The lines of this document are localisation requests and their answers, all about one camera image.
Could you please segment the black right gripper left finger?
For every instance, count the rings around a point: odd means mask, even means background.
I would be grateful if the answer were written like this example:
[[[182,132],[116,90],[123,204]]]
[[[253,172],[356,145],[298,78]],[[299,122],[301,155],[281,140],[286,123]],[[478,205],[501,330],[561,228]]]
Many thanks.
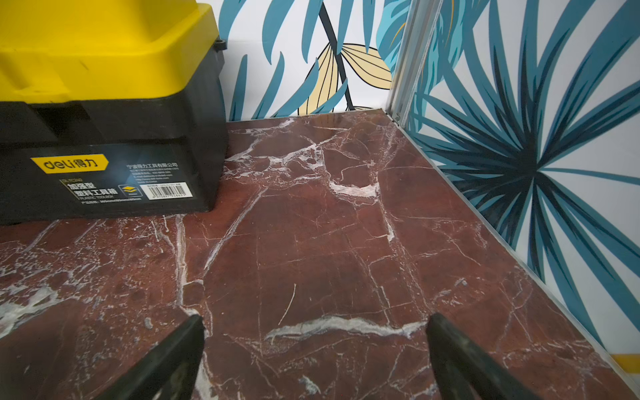
[[[100,393],[98,398],[190,399],[203,348],[203,318],[193,315]]]

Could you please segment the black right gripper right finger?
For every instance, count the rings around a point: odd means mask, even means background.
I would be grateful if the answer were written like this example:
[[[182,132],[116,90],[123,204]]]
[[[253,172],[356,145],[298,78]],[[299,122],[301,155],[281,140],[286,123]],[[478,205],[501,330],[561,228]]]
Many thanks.
[[[430,317],[426,335],[441,398],[538,398],[441,313]]]

